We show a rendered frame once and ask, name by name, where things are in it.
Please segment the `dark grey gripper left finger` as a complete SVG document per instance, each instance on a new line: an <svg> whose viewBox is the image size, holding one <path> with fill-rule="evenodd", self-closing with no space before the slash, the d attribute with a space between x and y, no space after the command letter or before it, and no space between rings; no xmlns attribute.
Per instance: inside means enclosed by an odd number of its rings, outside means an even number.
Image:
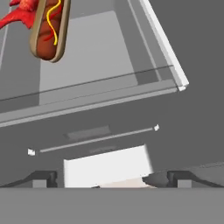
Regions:
<svg viewBox="0 0 224 224"><path fill-rule="evenodd" d="M25 178L0 185L0 188L57 188L57 177L56 171L34 171Z"/></svg>

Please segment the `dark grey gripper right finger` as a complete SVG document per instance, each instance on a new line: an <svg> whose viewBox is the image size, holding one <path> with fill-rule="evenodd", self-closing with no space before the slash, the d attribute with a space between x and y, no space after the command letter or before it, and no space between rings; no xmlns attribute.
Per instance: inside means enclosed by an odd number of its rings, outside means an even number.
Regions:
<svg viewBox="0 0 224 224"><path fill-rule="evenodd" d="M215 184L214 182L201 179L190 171L168 171L167 172L168 187L174 188L191 188L193 182L208 187L224 188L224 185Z"/></svg>

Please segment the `hot dog in bun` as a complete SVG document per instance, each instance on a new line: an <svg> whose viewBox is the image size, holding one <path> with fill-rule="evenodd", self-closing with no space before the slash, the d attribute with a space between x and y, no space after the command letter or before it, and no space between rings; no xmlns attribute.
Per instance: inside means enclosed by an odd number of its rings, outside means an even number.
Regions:
<svg viewBox="0 0 224 224"><path fill-rule="evenodd" d="M52 63L65 51L71 0L38 0L30 49L36 58Z"/></svg>

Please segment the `grey cupboard front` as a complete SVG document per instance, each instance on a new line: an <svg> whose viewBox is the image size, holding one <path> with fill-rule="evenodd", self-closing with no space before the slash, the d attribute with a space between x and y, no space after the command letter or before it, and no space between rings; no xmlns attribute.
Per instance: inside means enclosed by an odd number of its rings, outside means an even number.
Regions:
<svg viewBox="0 0 224 224"><path fill-rule="evenodd" d="M147 131L97 143L27 155L64 144L78 143L159 125ZM139 178L165 187L168 171L189 171L224 186L223 122L217 114L189 103L185 95L166 95L119 103L67 115L0 128L0 186L35 171L56 171L64 185L64 160L85 158L145 145L152 174Z"/></svg>

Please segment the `white flat block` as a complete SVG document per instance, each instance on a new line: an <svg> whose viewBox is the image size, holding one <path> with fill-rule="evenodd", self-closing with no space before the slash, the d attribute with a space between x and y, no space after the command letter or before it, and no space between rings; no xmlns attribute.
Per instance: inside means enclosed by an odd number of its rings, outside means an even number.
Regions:
<svg viewBox="0 0 224 224"><path fill-rule="evenodd" d="M145 145L64 160L65 188L105 186L139 179L152 173L151 160Z"/></svg>

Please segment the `red lobster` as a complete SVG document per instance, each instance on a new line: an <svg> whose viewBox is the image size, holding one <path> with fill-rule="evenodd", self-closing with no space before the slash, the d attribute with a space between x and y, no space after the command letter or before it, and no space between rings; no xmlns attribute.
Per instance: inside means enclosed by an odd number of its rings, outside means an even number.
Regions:
<svg viewBox="0 0 224 224"><path fill-rule="evenodd" d="M13 22L21 22L28 29L31 29L38 4L39 0L10 0L9 6L17 6L17 8L0 19L0 29Z"/></svg>

